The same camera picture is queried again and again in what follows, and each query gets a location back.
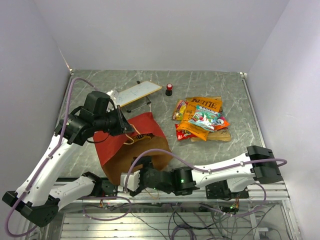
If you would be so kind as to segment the brown kettle chips bag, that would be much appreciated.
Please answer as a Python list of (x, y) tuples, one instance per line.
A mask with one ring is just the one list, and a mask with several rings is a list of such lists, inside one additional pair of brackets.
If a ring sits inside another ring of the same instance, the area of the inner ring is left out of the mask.
[[(222, 101), (222, 97), (221, 96), (210, 96), (208, 97), (210, 99), (214, 99), (214, 100), (221, 100)], [(220, 112), (222, 113), (223, 111), (223, 107), (221, 105), (220, 107)], [(222, 128), (216, 132), (210, 132), (207, 136), (207, 141), (222, 141), (222, 142), (230, 142), (232, 140), (232, 136), (230, 133), (230, 130), (228, 129), (228, 127)], [(191, 142), (203, 142), (202, 139), (198, 138), (198, 137), (192, 137), (190, 139)]]

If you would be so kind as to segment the red snack packet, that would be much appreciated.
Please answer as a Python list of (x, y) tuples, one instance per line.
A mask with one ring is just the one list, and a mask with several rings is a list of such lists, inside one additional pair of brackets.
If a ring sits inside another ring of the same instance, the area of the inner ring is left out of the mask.
[(175, 124), (176, 138), (178, 141), (196, 138), (197, 136), (187, 130), (178, 130), (179, 124)]

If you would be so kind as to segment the yellow M&Ms bag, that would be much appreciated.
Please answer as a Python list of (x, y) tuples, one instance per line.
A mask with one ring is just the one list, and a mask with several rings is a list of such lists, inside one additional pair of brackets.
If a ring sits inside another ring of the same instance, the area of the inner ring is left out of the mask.
[(132, 137), (132, 139), (137, 142), (144, 139), (151, 139), (154, 135), (152, 133), (146, 133), (146, 134), (138, 134)]

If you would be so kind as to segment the teal mint candy bag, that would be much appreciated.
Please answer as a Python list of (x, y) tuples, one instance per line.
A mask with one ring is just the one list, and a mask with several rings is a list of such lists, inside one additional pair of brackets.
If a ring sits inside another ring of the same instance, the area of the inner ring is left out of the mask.
[(194, 115), (188, 120), (188, 122), (207, 131), (214, 132), (217, 119), (220, 117), (221, 114), (219, 112), (197, 105)]

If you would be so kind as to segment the yellow orange snack packet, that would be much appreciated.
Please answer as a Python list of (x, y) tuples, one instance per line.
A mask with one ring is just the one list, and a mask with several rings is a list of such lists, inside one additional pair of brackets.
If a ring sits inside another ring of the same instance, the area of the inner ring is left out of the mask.
[(188, 131), (197, 138), (206, 141), (210, 132), (214, 132), (220, 118), (221, 99), (193, 97), (188, 101), (183, 118), (177, 130)]

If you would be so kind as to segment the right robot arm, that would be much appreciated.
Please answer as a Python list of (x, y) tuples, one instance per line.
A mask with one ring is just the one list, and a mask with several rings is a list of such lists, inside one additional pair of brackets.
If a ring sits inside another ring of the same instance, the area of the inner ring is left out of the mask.
[(191, 195), (202, 187), (214, 186), (217, 199), (234, 198), (236, 194), (255, 182), (273, 184), (283, 180), (279, 167), (286, 164), (276, 159), (269, 148), (252, 145), (247, 151), (232, 159), (208, 165), (184, 166), (171, 171), (160, 171), (152, 164), (143, 166), (130, 196), (151, 188), (176, 196)]

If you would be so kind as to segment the orange Foxs fruits candy bag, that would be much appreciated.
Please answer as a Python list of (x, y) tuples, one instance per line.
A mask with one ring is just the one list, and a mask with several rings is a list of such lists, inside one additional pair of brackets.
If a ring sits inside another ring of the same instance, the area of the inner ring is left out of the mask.
[(187, 105), (188, 102), (186, 100), (178, 100), (172, 114), (172, 119), (175, 121), (181, 121), (183, 119)]

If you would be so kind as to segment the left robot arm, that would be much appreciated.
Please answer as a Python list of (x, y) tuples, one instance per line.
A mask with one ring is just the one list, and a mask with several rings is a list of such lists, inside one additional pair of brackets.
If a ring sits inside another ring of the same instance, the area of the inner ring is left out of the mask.
[(3, 202), (37, 227), (45, 227), (59, 210), (73, 201), (98, 198), (103, 192), (103, 180), (91, 172), (54, 188), (56, 180), (72, 154), (96, 132), (115, 137), (134, 132), (121, 107), (108, 94), (90, 92), (84, 104), (66, 111), (54, 130), (47, 151), (26, 181), (15, 191), (7, 191)]

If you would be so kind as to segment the red paper bag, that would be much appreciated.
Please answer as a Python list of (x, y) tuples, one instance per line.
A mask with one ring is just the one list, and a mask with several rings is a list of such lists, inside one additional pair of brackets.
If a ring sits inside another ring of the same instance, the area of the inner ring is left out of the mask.
[[(102, 131), (93, 136), (95, 149), (101, 168), (110, 182), (120, 184), (122, 173), (127, 173), (134, 158), (150, 149), (170, 152), (169, 144), (152, 112), (145, 112), (128, 120), (134, 132), (109, 136)], [(153, 134), (151, 139), (134, 141), (132, 137), (140, 134)]]

